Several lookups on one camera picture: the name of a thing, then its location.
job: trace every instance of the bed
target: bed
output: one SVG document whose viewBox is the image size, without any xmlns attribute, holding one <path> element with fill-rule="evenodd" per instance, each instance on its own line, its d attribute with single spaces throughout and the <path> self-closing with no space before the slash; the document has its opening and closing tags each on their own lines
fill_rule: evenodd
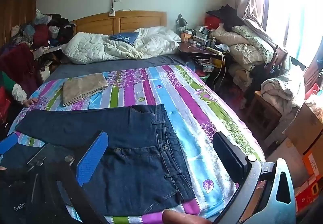
<svg viewBox="0 0 323 224">
<path fill-rule="evenodd" d="M 166 26 L 166 13 L 149 11 L 116 12 L 75 20 L 75 32 L 115 34 L 141 27 Z M 87 99 L 63 107 L 62 85 L 69 77 L 101 72 L 109 87 Z M 196 198 L 174 210 L 208 218 L 225 207 L 237 186 L 224 169 L 212 146 L 215 132 L 222 131 L 246 154 L 264 161 L 264 154 L 246 125 L 230 107 L 178 56 L 162 56 L 149 60 L 116 60 L 87 65 L 61 65 L 33 94 L 38 102 L 24 108 L 9 133 L 28 110 L 50 111 L 112 108 L 131 105 L 164 104 L 172 126 L 180 140 L 192 179 Z M 18 142 L 41 147 L 44 142 L 17 132 Z M 74 218 L 78 215 L 72 207 Z M 143 216 L 106 216 L 110 223 L 161 223 L 162 212 Z"/>
</svg>

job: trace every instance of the electrical cable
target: electrical cable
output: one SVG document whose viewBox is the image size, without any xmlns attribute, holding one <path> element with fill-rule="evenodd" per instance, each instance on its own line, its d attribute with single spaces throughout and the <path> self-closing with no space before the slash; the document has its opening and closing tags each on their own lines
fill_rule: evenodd
<svg viewBox="0 0 323 224">
<path fill-rule="evenodd" d="M 224 55 L 222 54 L 222 62 L 221 62 L 221 67 L 220 67 L 220 71 L 218 73 L 218 75 L 216 76 L 216 78 L 213 80 L 213 90 L 215 91 L 215 81 L 216 79 L 219 77 L 221 70 L 222 70 L 222 65 L 223 65 L 223 60 L 224 60 Z"/>
<path fill-rule="evenodd" d="M 224 58 L 224 75 L 223 75 L 222 80 L 221 80 L 221 82 L 220 82 L 219 88 L 220 88 L 220 86 L 221 86 L 221 84 L 222 84 L 222 81 L 223 81 L 223 79 L 224 79 L 224 77 L 225 77 L 225 73 L 226 73 L 226 71 L 227 71 L 227 68 L 225 67 L 225 58 Z"/>
</svg>

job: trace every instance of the blue gripper pad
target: blue gripper pad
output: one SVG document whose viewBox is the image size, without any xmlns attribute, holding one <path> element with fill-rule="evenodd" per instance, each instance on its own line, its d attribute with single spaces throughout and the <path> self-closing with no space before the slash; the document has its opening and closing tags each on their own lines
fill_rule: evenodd
<svg viewBox="0 0 323 224">
<path fill-rule="evenodd" d="M 0 142 L 0 154 L 6 153 L 10 148 L 18 143 L 18 136 L 16 133 L 11 133 L 4 140 Z"/>
<path fill-rule="evenodd" d="M 76 168 L 76 180 L 80 186 L 90 181 L 96 166 L 108 147 L 108 135 L 101 132 L 82 157 Z"/>
</svg>

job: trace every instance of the white sleeve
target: white sleeve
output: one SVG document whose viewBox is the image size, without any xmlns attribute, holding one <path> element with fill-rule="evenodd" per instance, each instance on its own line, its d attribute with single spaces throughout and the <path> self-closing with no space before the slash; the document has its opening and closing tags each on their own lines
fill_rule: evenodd
<svg viewBox="0 0 323 224">
<path fill-rule="evenodd" d="M 14 100 L 19 102 L 22 105 L 22 102 L 27 99 L 27 94 L 24 90 L 22 90 L 19 84 L 15 84 L 14 88 L 12 89 L 12 97 Z"/>
</svg>

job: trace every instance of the metal bolt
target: metal bolt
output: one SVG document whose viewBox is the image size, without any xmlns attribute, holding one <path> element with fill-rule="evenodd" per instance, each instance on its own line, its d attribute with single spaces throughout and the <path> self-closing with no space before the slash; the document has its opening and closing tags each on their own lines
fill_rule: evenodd
<svg viewBox="0 0 323 224">
<path fill-rule="evenodd" d="M 36 166 L 41 166 L 43 165 L 44 161 L 43 160 L 39 160 L 36 162 Z"/>
<path fill-rule="evenodd" d="M 73 160 L 73 156 L 68 155 L 68 156 L 66 156 L 66 157 L 64 158 L 64 160 L 65 160 L 66 162 L 71 162 L 71 161 Z"/>
<path fill-rule="evenodd" d="M 257 160 L 255 155 L 249 155 L 248 156 L 249 161 L 255 162 Z"/>
</svg>

